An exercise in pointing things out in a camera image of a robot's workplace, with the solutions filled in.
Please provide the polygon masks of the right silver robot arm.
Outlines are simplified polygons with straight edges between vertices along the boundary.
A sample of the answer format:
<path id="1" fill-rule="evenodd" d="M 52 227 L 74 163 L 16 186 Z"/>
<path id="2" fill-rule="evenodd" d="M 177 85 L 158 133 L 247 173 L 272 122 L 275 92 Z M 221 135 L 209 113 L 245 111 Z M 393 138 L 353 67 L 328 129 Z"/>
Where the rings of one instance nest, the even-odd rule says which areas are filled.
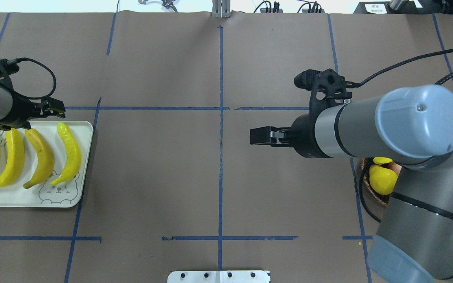
<path id="1" fill-rule="evenodd" d="M 350 103 L 317 100 L 291 127 L 251 129 L 250 144 L 305 158 L 384 156 L 401 165 L 367 264 L 389 283 L 453 283 L 453 93 L 398 88 Z"/>

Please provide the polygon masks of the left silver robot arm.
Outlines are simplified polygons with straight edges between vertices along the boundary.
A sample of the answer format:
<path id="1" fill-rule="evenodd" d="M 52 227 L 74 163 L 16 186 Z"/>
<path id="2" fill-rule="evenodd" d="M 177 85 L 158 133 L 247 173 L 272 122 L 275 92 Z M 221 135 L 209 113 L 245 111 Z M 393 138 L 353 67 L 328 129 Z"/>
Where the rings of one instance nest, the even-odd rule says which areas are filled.
<path id="1" fill-rule="evenodd" d="M 0 86 L 0 126 L 4 129 L 30 129 L 33 119 L 48 116 L 64 118 L 64 114 L 64 104 L 60 100 L 46 98 L 44 102 L 34 103 Z"/>

